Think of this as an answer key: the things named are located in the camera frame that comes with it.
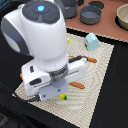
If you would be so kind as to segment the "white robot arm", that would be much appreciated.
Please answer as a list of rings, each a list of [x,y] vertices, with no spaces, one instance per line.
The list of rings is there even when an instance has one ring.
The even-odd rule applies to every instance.
[[[1,31],[10,47],[33,57],[21,68],[30,102],[63,94],[70,82],[86,75],[85,57],[68,58],[65,20],[60,0],[30,0],[2,18]]]

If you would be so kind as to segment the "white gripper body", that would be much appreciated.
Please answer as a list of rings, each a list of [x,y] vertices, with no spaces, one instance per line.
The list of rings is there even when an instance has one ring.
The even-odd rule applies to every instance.
[[[31,60],[22,66],[24,89],[34,101],[45,101],[65,93],[68,84],[86,75],[86,57],[75,57],[59,72],[46,72],[39,69]]]

